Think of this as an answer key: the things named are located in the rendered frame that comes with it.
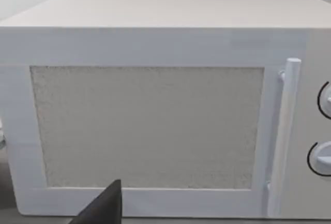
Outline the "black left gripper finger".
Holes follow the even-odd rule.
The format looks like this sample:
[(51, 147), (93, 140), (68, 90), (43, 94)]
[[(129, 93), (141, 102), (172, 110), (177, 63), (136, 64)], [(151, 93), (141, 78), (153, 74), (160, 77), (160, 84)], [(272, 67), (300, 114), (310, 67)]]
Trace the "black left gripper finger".
[(122, 184), (113, 181), (68, 224), (122, 224)]

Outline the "pale microwave door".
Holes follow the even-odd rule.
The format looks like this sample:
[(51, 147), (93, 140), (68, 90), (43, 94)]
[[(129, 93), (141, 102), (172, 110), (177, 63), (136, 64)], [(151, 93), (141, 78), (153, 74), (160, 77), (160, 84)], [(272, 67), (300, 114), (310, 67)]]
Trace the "pale microwave door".
[(307, 32), (0, 27), (18, 210), (74, 216), (114, 180), (126, 217), (264, 217)]

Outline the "pale microwave oven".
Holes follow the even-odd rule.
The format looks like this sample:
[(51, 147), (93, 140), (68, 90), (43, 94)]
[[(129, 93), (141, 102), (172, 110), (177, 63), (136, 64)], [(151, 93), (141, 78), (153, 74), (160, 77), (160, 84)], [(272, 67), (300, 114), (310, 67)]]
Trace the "pale microwave oven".
[(331, 219), (331, 178), (313, 174), (307, 153), (331, 141), (317, 96), (331, 83), (331, 4), (322, 0), (49, 0), (0, 27), (277, 28), (307, 32), (288, 146), (280, 215)]

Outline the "pale microwave knob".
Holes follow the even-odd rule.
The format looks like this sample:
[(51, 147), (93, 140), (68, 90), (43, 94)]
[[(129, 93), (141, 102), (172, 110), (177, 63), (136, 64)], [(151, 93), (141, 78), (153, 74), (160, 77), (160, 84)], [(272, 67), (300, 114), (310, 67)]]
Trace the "pale microwave knob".
[(313, 174), (331, 178), (331, 141), (314, 143), (307, 153), (306, 162)]
[(320, 113), (331, 120), (331, 83), (325, 82), (320, 88), (317, 96), (317, 105)]

